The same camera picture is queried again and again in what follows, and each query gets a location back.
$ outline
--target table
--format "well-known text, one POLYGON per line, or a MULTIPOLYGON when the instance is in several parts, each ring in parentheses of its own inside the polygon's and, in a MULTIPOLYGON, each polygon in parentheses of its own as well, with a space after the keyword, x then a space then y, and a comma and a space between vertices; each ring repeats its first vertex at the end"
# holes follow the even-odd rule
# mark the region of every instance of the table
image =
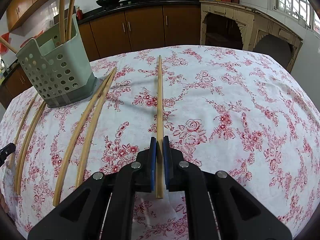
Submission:
MULTIPOLYGON (((207 46, 175 46, 120 54, 92 62, 99 82, 115 67, 89 154, 84 180, 96 171, 117 172, 156 136, 157 59, 162 56, 164 134, 185 160, 203 171, 227 171, 297 235, 320 197, 320 114, 297 82, 270 56, 207 46)), ((0 147, 12 142, 35 95, 32 87, 13 99, 0 124, 0 147)), ((38 96, 24 125, 23 137, 38 96)), ((0 169, 0 189, 28 232, 52 209, 64 151, 89 99, 46 108, 35 129, 23 169, 21 196, 13 175, 0 169)), ((93 112, 71 157, 61 199, 73 190, 93 112)), ((183 192, 136 195, 132 239, 187 239, 183 192)))

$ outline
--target metal screw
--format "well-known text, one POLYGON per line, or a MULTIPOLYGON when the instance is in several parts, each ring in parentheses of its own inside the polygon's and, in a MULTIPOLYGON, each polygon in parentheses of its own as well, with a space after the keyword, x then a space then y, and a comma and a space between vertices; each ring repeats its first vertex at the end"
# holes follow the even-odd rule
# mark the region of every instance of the metal screw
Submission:
POLYGON ((141 163, 140 162, 131 163, 131 168, 138 169, 140 167, 141 167, 141 163))
POLYGON ((103 173, 98 171, 98 172, 95 172, 93 174, 93 178, 96 179, 96 180, 99 180, 99 179, 102 179, 103 178, 103 173))
POLYGON ((182 168, 187 168, 187 167, 189 167, 189 163, 186 161, 181 161, 181 162, 179 162, 179 166, 182 168))
POLYGON ((222 179, 225 179, 228 176, 228 174, 225 171, 218 171, 217 175, 219 178, 222 178, 222 179))

